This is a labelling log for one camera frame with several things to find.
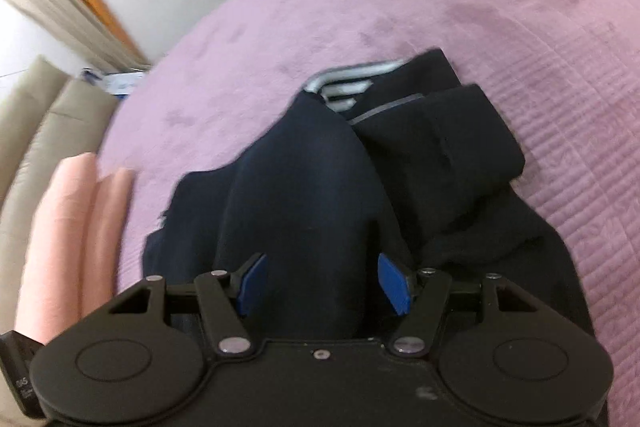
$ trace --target sofa cushion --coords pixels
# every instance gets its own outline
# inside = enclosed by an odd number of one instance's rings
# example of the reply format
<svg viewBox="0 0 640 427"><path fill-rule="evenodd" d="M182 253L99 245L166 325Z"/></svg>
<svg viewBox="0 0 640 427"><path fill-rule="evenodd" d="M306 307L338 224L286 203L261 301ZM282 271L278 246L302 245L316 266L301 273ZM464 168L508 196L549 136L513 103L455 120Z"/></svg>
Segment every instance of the sofa cushion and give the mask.
<svg viewBox="0 0 640 427"><path fill-rule="evenodd" d="M97 152L117 104L97 87L71 80L34 136L0 213L0 332L14 328L31 219L56 166L63 158ZM32 424L0 381L0 425Z"/></svg>
<svg viewBox="0 0 640 427"><path fill-rule="evenodd" d="M83 241L96 185L95 154L65 158L33 215L14 329L41 344L80 320Z"/></svg>
<svg viewBox="0 0 640 427"><path fill-rule="evenodd" d="M0 102L0 208L38 126L68 79L37 57Z"/></svg>
<svg viewBox="0 0 640 427"><path fill-rule="evenodd" d="M120 168L98 182L84 242L81 317L114 296L120 238L134 176L133 171Z"/></svg>

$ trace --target pink cloth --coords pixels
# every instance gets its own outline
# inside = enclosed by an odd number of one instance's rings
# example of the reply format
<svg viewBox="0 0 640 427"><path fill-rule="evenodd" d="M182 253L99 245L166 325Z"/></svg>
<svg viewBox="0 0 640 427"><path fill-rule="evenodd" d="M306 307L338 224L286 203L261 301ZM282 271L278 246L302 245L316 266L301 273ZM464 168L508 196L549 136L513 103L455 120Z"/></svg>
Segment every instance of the pink cloth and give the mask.
<svg viewBox="0 0 640 427"><path fill-rule="evenodd" d="M518 193L572 252L611 354L612 427L640 425L640 0L229 0L114 118L100 166L137 171L119 288L185 172L254 141L313 73L439 46L526 152Z"/></svg>
<svg viewBox="0 0 640 427"><path fill-rule="evenodd" d="M98 182L84 243L81 316L110 301L134 172L118 169Z"/></svg>
<svg viewBox="0 0 640 427"><path fill-rule="evenodd" d="M82 243L96 177L95 154L62 160L33 217L15 330L43 344L80 318Z"/></svg>

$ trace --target lavender blanket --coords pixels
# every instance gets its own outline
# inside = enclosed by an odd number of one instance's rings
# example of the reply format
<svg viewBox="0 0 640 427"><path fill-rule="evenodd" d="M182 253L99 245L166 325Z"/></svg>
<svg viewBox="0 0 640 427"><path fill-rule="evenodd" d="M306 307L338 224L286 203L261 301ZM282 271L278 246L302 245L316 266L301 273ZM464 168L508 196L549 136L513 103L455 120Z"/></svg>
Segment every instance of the lavender blanket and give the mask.
<svg viewBox="0 0 640 427"><path fill-rule="evenodd" d="M231 161L305 79L439 46L527 157L517 192L574 257L613 357L611 426L640 425L640 0L230 0L113 121L103 168L138 171L119 287L187 171Z"/></svg>

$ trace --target black navy jacket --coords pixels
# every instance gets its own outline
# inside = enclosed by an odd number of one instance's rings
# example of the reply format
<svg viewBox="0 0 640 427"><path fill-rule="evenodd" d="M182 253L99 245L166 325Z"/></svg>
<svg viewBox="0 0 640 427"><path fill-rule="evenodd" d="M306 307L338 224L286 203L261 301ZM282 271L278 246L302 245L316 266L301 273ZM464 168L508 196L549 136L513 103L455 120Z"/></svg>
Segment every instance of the black navy jacket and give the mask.
<svg viewBox="0 0 640 427"><path fill-rule="evenodd" d="M346 339L393 315L377 282L385 252L457 277L502 273L592 332L566 247L510 187L524 156L482 90L440 50L359 82L300 92L233 163L187 174L145 275L188 283L265 253L268 291L247 327Z"/></svg>

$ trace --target metal screw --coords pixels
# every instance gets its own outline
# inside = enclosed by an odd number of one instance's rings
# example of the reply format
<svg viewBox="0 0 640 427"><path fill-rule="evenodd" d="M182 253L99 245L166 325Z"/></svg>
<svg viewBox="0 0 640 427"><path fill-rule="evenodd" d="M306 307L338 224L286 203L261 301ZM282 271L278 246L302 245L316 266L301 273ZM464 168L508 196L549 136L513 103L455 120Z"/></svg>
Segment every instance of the metal screw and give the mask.
<svg viewBox="0 0 640 427"><path fill-rule="evenodd" d="M251 342L244 337L229 337L221 340L218 347L223 353L239 355L251 348Z"/></svg>
<svg viewBox="0 0 640 427"><path fill-rule="evenodd" d="M314 351L314 358L316 360L327 360L331 356L331 351L328 349L316 349Z"/></svg>
<svg viewBox="0 0 640 427"><path fill-rule="evenodd" d="M394 342L394 349L398 353L414 355L424 349L424 340L418 337L400 337Z"/></svg>

